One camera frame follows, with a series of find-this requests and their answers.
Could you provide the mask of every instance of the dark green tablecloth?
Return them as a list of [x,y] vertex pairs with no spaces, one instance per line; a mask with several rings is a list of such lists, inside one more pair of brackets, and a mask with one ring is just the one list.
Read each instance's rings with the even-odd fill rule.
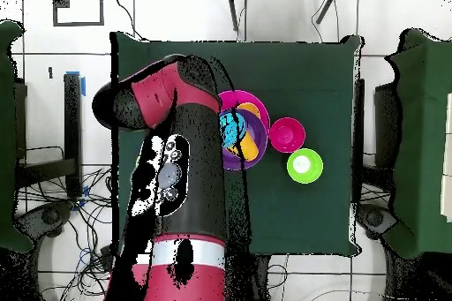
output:
[[14,63],[11,43],[22,36],[24,30],[16,22],[0,20],[0,248],[28,252],[31,240],[20,234],[12,224],[17,207],[16,178],[16,103],[14,101]]
[[452,223],[441,215],[441,179],[448,94],[452,93],[452,43],[411,29],[389,58],[400,74],[402,140],[395,160],[394,212],[401,220],[386,235],[409,259],[422,252],[452,253]]
[[[354,55],[360,39],[344,44],[281,42],[143,42],[117,33],[119,78],[173,53],[194,54],[224,64],[236,89],[257,95],[273,123],[294,117],[305,127],[304,147],[317,151],[324,170],[313,184],[287,174],[288,155],[268,143],[258,165],[247,171],[254,253],[355,254],[349,242],[350,143]],[[221,83],[219,91],[229,89]],[[130,175],[144,132],[120,132],[119,203],[124,224]],[[234,183],[226,171],[226,207],[234,213]]]

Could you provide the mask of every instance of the pink bowl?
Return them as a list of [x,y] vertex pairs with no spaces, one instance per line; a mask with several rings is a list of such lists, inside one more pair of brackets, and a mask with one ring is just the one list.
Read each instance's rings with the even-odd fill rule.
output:
[[264,124],[266,134],[270,129],[270,118],[268,117],[267,109],[265,109],[264,104],[254,95],[246,91],[235,90],[235,91],[224,91],[219,94],[222,99],[222,109],[229,110],[236,108],[241,103],[250,102],[256,106],[259,110],[260,120]]
[[305,142],[305,128],[297,119],[281,118],[270,129],[270,142],[274,149],[282,153],[292,153]]

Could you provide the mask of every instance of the purple bowl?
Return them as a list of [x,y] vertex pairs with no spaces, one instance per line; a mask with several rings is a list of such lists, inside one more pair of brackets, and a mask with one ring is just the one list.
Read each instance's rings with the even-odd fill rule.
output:
[[[226,114],[228,110],[222,111],[220,117]],[[246,121],[246,130],[250,133],[252,139],[259,149],[258,156],[252,161],[245,161],[245,169],[249,169],[260,161],[267,149],[267,133],[262,121],[251,111],[236,109]],[[227,170],[241,170],[240,157],[232,154],[228,149],[222,148],[222,166]]]

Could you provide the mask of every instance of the green cup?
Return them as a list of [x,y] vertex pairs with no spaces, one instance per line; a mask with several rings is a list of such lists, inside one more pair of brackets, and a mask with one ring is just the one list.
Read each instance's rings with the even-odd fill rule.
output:
[[312,149],[302,148],[292,153],[287,161],[290,177],[298,183],[308,184],[319,179],[323,171],[323,161]]

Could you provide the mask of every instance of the yellow object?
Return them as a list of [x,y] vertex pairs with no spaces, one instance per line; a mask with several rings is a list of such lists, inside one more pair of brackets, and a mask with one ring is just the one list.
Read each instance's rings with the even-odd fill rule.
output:
[[[245,132],[245,136],[240,140],[240,147],[242,148],[242,152],[246,161],[255,160],[259,154],[258,146],[256,146],[256,143],[248,132]],[[239,155],[237,144],[235,144],[233,147],[229,147],[228,150],[235,155]]]
[[238,109],[251,111],[257,118],[260,118],[259,109],[256,105],[250,102],[244,102],[237,106]]

